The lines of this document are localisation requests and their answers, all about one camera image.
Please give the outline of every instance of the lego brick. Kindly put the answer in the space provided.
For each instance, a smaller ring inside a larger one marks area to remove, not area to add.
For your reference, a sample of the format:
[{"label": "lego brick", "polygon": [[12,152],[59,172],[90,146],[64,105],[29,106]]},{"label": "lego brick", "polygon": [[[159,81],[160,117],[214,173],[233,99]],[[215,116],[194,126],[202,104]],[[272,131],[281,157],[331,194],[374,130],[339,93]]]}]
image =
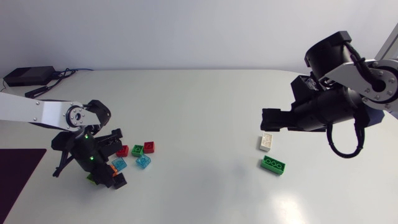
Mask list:
[{"label": "lego brick", "polygon": [[115,166],[115,168],[118,171],[121,171],[125,167],[127,167],[127,164],[126,164],[126,162],[124,161],[124,159],[122,157],[119,157],[119,158],[115,159],[114,161],[112,161],[112,164]]},{"label": "lego brick", "polygon": [[132,150],[131,154],[135,157],[140,157],[144,153],[144,146],[135,145]]},{"label": "lego brick", "polygon": [[136,160],[136,162],[139,166],[145,169],[145,167],[147,167],[148,164],[150,163],[150,158],[145,155],[142,155],[140,158]]},{"label": "lego brick", "polygon": [[285,171],[285,164],[283,162],[279,162],[268,156],[264,156],[261,166],[279,175],[283,174]]},{"label": "lego brick", "polygon": [[116,177],[113,178],[115,181],[115,184],[113,185],[113,187],[115,189],[119,189],[121,187],[123,187],[124,185],[127,184],[123,174],[118,174]]},{"label": "lego brick", "polygon": [[111,165],[111,168],[112,168],[112,170],[113,170],[113,174],[112,174],[112,177],[114,177],[114,176],[116,176],[117,174],[118,174],[118,170],[116,169],[116,167],[114,166],[114,165]]},{"label": "lego brick", "polygon": [[116,152],[118,157],[126,157],[129,154],[129,146],[122,146],[123,148]]},{"label": "lego brick", "polygon": [[268,133],[263,133],[261,138],[260,149],[266,152],[271,150],[272,145],[272,135]]},{"label": "lego brick", "polygon": [[154,153],[155,152],[155,143],[154,142],[145,142],[144,143],[144,153]]}]

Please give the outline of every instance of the blue lego brick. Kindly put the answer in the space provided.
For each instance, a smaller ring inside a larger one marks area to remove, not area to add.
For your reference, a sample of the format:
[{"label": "blue lego brick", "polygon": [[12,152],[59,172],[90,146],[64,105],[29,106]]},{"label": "blue lego brick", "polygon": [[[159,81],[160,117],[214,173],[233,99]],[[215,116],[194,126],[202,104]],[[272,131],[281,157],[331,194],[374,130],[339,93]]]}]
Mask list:
[{"label": "blue lego brick", "polygon": [[148,164],[150,163],[150,158],[145,155],[142,155],[140,158],[136,160],[136,162],[139,166],[145,169],[145,167],[147,167]]},{"label": "blue lego brick", "polygon": [[112,164],[118,171],[123,170],[127,166],[126,162],[124,161],[124,159],[122,157],[119,157],[119,158],[115,159],[114,161],[112,161]]}]

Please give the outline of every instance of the white table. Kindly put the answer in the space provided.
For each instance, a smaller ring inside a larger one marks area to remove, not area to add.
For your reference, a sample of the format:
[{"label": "white table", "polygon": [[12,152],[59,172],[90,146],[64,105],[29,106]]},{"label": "white table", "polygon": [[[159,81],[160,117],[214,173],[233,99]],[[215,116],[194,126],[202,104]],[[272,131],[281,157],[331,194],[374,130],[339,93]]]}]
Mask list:
[{"label": "white table", "polygon": [[[296,73],[275,70],[79,72],[44,98],[102,101],[130,148],[155,141],[144,170],[126,158],[128,182],[114,190],[86,180],[73,161],[52,177],[61,153],[56,130],[0,122],[0,148],[47,148],[6,223],[398,223],[398,121],[387,114],[366,129],[363,151],[336,156],[325,133],[274,134],[258,149],[262,108],[289,110]],[[24,93],[30,88],[15,88]],[[336,125],[341,151],[353,151],[353,122]],[[267,154],[286,163],[262,169]]]}]

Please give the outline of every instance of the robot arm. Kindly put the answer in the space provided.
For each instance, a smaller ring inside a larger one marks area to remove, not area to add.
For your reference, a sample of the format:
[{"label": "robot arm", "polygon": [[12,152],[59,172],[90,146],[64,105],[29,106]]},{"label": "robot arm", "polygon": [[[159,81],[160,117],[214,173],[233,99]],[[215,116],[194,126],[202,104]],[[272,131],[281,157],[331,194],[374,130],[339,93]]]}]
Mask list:
[{"label": "robot arm", "polygon": [[0,102],[3,104],[2,120],[24,121],[71,132],[101,125],[95,113],[76,101],[42,101],[0,93]]},{"label": "robot arm", "polygon": [[0,93],[0,102],[3,105],[0,119],[63,130],[51,144],[52,149],[62,152],[54,177],[58,177],[72,160],[76,160],[83,170],[90,172],[96,184],[118,189],[127,183],[122,173],[117,174],[114,168],[107,165],[108,157],[122,149],[119,139],[123,137],[121,130],[94,138],[111,118],[110,110],[100,101],[91,100],[83,105],[76,101],[33,100]]},{"label": "robot arm", "polygon": [[[357,156],[364,144],[364,129],[380,123],[383,110],[398,111],[398,61],[365,60],[351,46],[347,31],[337,32],[315,44],[305,54],[312,68],[292,83],[295,102],[290,111],[263,109],[261,129],[319,131],[340,157]],[[358,146],[343,154],[333,144],[333,124],[355,119]]]}]

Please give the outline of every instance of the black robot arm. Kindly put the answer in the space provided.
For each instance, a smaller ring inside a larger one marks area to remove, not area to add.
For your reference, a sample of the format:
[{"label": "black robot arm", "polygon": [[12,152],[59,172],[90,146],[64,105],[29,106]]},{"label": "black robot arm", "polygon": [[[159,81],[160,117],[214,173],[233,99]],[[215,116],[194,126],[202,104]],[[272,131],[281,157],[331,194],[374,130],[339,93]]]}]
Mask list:
[{"label": "black robot arm", "polygon": [[[365,60],[350,42],[347,31],[341,31],[310,48],[305,62],[312,72],[291,83],[295,97],[292,109],[263,109],[261,129],[326,131],[336,154],[357,156],[364,144],[364,129],[380,123],[383,110],[398,111],[398,62]],[[334,146],[333,124],[353,118],[358,146],[353,153],[343,154]]]}]

